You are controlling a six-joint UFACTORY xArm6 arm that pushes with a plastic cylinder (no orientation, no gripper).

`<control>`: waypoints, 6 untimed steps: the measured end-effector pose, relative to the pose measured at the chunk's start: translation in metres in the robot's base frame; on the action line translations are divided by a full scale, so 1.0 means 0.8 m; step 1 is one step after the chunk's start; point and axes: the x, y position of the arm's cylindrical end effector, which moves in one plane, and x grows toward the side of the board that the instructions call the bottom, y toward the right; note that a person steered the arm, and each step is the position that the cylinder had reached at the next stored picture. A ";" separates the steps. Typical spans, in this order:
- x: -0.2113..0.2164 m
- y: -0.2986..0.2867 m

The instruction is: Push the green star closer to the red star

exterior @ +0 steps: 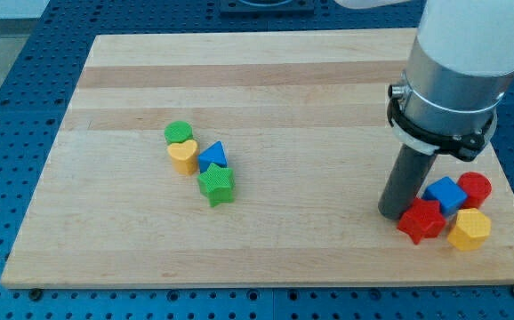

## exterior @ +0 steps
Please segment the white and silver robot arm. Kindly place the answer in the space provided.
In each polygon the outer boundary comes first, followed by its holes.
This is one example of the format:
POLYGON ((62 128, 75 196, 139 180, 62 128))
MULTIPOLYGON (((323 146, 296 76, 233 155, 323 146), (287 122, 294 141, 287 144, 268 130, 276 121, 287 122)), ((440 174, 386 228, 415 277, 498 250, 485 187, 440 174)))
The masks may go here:
POLYGON ((428 0, 388 119, 409 148, 473 160, 514 78, 514 0, 428 0))

